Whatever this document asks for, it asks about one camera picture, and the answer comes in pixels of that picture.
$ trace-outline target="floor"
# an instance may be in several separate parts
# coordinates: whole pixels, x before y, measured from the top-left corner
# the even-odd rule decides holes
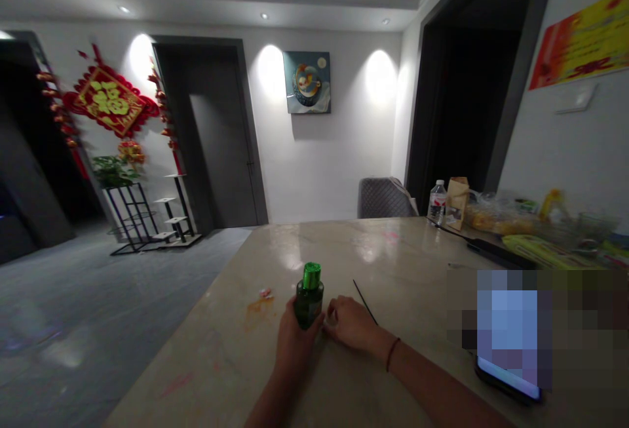
[[[110,256],[92,226],[0,266],[0,426],[99,426],[252,230]]]

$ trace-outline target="bracelet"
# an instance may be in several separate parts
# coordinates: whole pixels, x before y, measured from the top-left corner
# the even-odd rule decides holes
[[[391,365],[391,356],[393,356],[393,350],[399,342],[400,338],[395,340],[394,343],[391,345],[391,349],[389,349],[389,356],[387,357],[387,372],[389,372],[389,366]]]

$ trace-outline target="red and yellow poster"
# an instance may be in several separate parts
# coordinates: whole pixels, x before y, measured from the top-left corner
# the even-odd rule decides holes
[[[601,0],[546,29],[529,90],[629,68],[629,0]]]

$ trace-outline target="water bottle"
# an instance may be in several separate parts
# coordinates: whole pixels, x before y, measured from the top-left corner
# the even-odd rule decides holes
[[[428,204],[428,218],[442,224],[446,212],[446,188],[442,180],[437,181],[437,185],[430,191],[430,203]]]

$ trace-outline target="smartphone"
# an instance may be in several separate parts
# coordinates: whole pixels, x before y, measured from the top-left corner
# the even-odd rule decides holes
[[[542,389],[488,360],[477,356],[475,371],[482,381],[500,389],[518,402],[530,405],[542,401]]]

